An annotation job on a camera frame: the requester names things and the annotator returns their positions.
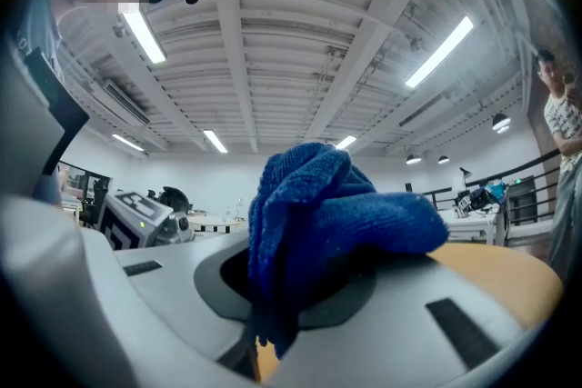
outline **lamp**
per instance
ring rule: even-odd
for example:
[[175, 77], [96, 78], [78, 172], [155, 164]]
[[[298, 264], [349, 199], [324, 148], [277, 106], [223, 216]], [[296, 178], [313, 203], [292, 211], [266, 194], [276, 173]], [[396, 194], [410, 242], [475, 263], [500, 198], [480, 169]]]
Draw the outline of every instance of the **lamp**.
[[511, 122], [511, 118], [509, 118], [505, 114], [496, 114], [493, 117], [493, 131], [497, 131], [504, 126], [507, 126]]
[[463, 168], [462, 166], [458, 167], [459, 170], [463, 173], [463, 178], [467, 179], [468, 177], [470, 177], [473, 172], [469, 172], [468, 170], [465, 170], [465, 168]]
[[421, 160], [422, 159], [420, 157], [411, 154], [406, 159], [406, 165], [418, 164], [418, 162], [420, 162]]

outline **air vent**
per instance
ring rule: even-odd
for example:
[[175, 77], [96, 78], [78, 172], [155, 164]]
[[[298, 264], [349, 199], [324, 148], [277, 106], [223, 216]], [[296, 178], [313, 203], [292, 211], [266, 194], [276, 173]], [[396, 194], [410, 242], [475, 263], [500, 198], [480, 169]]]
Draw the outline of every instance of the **air vent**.
[[435, 118], [449, 109], [450, 105], [450, 102], [442, 95], [437, 95], [430, 99], [418, 110], [416, 110], [413, 114], [402, 120], [399, 125], [402, 129], [407, 131], [415, 131], [417, 128], [433, 121]]
[[142, 109], [119, 89], [112, 80], [105, 80], [103, 86], [93, 82], [90, 84], [90, 89], [92, 96], [96, 100], [130, 126], [149, 124], [149, 118], [147, 118]]
[[149, 123], [149, 118], [144, 115], [142, 109], [140, 109], [134, 101], [132, 101], [129, 97], [127, 97], [124, 92], [119, 89], [113, 81], [106, 80], [105, 85], [103, 86], [105, 91], [109, 93], [120, 105], [122, 105], [127, 112], [132, 114], [135, 118], [137, 118], [143, 124]]

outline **railing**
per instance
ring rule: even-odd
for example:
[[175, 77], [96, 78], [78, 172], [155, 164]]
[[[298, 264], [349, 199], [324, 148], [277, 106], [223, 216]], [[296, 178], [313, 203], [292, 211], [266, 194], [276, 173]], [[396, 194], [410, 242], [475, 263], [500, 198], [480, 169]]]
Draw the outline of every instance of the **railing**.
[[[519, 172], [523, 172], [524, 170], [527, 170], [528, 168], [531, 168], [531, 167], [536, 166], [538, 164], [543, 164], [547, 160], [553, 159], [554, 157], [558, 156], [559, 154], [560, 154], [560, 152], [556, 149], [554, 151], [551, 151], [551, 152], [548, 152], [547, 154], [542, 155], [541, 157], [538, 157], [537, 159], [534, 159], [530, 162], [527, 162], [526, 164], [522, 164], [516, 168], [512, 168], [511, 170], [506, 170], [505, 172], [500, 172], [498, 174], [492, 174], [492, 175], [487, 176], [485, 178], [481, 178], [479, 180], [472, 181], [470, 183], [467, 183], [466, 186], [467, 186], [467, 188], [470, 188], [472, 186], [485, 186], [491, 181], [503, 180], [503, 178], [506, 176], [510, 176], [512, 174], [517, 174]], [[559, 170], [559, 166], [556, 168], [552, 168], [551, 170], [548, 170], [542, 174], [530, 176], [527, 178], [527, 180], [533, 181], [533, 180], [536, 180], [537, 178], [541, 178], [542, 176], [546, 176], [547, 174], [552, 174], [554, 172], [557, 172], [558, 170]], [[546, 186], [543, 186], [543, 187], [540, 187], [540, 188], [537, 188], [534, 190], [530, 190], [530, 191], [523, 193], [523, 194], [512, 195], [509, 197], [509, 200], [511, 201], [511, 200], [518, 199], [520, 197], [535, 194], [539, 191], [543, 191], [545, 189], [551, 188], [551, 187], [556, 186], [556, 185], [557, 185], [557, 183], [547, 184]], [[425, 196], [430, 196], [433, 206], [436, 209], [438, 209], [439, 203], [454, 202], [456, 198], [452, 197], [452, 198], [447, 198], [447, 199], [437, 199], [437, 194], [448, 193], [448, 192], [452, 192], [452, 191], [453, 191], [453, 188], [448, 187], [448, 188], [436, 189], [434, 191], [427, 191], [426, 193], [422, 193], [422, 194]], [[555, 201], [555, 200], [556, 200], [556, 197], [549, 197], [548, 196], [548, 198], [543, 200], [543, 201], [534, 202], [534, 203], [528, 204], [528, 205], [520, 205], [518, 207], [512, 208], [511, 210], [515, 212], [515, 211], [526, 209], [528, 207], [534, 207], [534, 206], [538, 206], [540, 204], [550, 203], [550, 202]], [[533, 215], [533, 216], [529, 216], [529, 217], [525, 217], [525, 218], [519, 218], [516, 220], [512, 220], [511, 222], [512, 223], [523, 223], [523, 222], [529, 222], [529, 221], [537, 221], [539, 218], [547, 217], [547, 216], [550, 216], [553, 214], [554, 214], [553, 212], [547, 212], [547, 213], [537, 214], [537, 215]]]

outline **table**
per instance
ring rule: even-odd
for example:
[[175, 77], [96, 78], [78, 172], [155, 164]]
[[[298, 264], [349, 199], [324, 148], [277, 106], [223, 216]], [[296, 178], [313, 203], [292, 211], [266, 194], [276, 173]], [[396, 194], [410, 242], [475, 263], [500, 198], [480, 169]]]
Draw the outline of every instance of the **table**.
[[212, 233], [231, 233], [242, 229], [246, 224], [244, 220], [223, 219], [223, 217], [211, 215], [189, 215], [188, 222], [196, 232]]
[[[447, 243], [429, 254], [508, 309], [524, 329], [543, 323], [562, 295], [556, 273], [536, 257], [506, 247]], [[256, 344], [263, 381], [277, 368], [272, 344]]]
[[468, 217], [459, 218], [455, 209], [438, 211], [448, 226], [449, 239], [471, 240], [485, 232], [487, 244], [503, 244], [506, 228], [503, 211], [498, 205], [491, 206], [488, 213], [470, 212]]

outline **blue towel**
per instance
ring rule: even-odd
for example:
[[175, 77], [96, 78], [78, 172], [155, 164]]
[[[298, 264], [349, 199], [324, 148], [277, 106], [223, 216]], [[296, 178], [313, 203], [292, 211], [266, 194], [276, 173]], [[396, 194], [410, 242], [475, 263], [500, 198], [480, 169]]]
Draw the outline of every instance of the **blue towel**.
[[448, 236], [424, 196], [377, 193], [346, 151], [320, 143], [269, 158], [248, 218], [251, 294], [290, 313], [305, 308], [330, 259], [360, 244], [424, 254]]

